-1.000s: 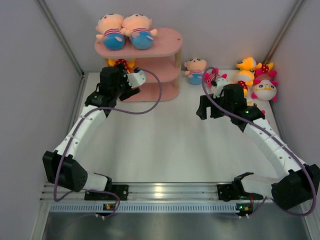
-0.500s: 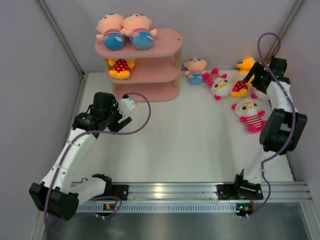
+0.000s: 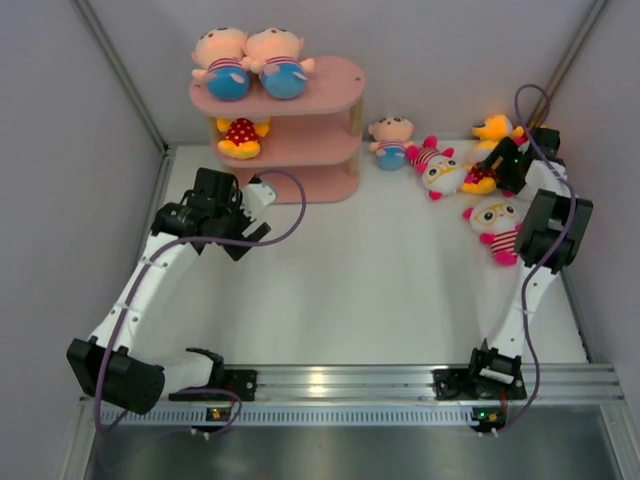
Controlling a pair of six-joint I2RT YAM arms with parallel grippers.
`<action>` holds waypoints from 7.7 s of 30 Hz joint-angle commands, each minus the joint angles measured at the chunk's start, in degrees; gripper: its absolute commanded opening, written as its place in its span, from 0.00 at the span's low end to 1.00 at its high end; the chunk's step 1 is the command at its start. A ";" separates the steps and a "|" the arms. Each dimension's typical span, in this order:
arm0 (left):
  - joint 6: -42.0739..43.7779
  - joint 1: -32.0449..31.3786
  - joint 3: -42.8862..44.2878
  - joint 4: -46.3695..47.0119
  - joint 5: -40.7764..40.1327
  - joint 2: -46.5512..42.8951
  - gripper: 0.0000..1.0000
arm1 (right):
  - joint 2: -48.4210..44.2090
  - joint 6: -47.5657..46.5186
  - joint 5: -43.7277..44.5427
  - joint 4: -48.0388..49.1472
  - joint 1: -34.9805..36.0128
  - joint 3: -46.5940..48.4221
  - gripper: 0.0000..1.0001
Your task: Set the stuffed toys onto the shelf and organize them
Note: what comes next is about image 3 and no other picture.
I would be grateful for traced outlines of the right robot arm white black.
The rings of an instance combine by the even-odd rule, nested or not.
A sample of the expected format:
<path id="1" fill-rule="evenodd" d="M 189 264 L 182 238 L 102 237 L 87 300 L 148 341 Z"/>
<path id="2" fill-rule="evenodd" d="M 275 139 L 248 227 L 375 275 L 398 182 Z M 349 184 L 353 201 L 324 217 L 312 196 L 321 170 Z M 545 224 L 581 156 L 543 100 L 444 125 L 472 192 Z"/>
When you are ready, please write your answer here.
<path id="1" fill-rule="evenodd" d="M 575 260 L 591 220 L 594 205 L 569 183 L 559 147 L 558 131 L 536 127 L 521 145 L 502 140 L 485 160 L 501 189 L 527 194 L 523 219 L 511 219 L 511 202 L 498 197 L 464 213 L 496 262 L 517 269 L 502 317 L 471 354 L 466 382 L 475 398 L 526 398 L 521 365 L 523 354 L 535 351 L 531 321 L 546 290 Z"/>

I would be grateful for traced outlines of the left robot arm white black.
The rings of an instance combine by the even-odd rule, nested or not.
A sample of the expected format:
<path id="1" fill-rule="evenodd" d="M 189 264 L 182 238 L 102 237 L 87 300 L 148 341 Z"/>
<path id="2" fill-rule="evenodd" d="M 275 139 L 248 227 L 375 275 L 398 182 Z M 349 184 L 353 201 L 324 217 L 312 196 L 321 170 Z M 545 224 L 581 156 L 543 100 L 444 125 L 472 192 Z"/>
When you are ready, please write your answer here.
<path id="1" fill-rule="evenodd" d="M 276 199 L 253 177 L 246 186 L 229 173 L 198 169 L 180 202 L 161 207 L 138 264 L 110 312 L 86 340 L 75 339 L 67 360 L 83 392 L 135 414 L 150 412 L 163 396 L 194 389 L 204 399 L 226 386 L 224 359 L 205 348 L 178 352 L 160 334 L 175 336 L 176 320 L 159 324 L 181 277 L 214 238 L 234 261 L 271 230 L 257 217 Z"/>

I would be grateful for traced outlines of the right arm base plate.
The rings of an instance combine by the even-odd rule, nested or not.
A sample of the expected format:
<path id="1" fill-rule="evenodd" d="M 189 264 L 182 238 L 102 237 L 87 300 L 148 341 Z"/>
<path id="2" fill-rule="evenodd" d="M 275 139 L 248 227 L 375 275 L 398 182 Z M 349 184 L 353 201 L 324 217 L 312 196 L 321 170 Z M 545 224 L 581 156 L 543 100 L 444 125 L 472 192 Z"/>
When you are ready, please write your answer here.
<path id="1" fill-rule="evenodd" d="M 434 389 L 438 400 L 525 400 L 526 387 L 519 375 L 511 383 L 466 368 L 437 369 L 433 372 Z"/>

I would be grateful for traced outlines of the yellow plush red dotted dress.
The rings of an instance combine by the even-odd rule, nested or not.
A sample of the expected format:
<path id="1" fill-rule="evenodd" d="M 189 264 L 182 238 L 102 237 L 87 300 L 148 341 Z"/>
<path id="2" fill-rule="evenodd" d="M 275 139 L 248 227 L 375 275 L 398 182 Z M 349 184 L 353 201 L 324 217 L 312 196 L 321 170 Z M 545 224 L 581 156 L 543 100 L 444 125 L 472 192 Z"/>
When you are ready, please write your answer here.
<path id="1" fill-rule="evenodd" d="M 270 117 L 217 118 L 215 125 L 222 138 L 217 142 L 220 152 L 237 160 L 255 158 L 261 151 L 261 140 L 270 131 Z"/>

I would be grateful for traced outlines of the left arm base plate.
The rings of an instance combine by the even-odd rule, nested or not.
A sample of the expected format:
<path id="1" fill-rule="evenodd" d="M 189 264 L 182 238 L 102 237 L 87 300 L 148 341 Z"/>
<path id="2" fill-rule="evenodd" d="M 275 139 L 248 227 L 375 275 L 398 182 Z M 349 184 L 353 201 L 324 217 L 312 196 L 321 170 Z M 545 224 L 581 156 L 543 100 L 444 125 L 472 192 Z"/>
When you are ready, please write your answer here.
<path id="1" fill-rule="evenodd" d="M 232 400 L 232 397 L 215 393 L 215 390 L 224 390 L 236 394 L 243 402 L 252 402 L 255 400 L 257 377 L 255 369 L 226 369 L 220 379 L 203 387 L 189 387 L 172 393 L 168 399 L 176 402 Z"/>

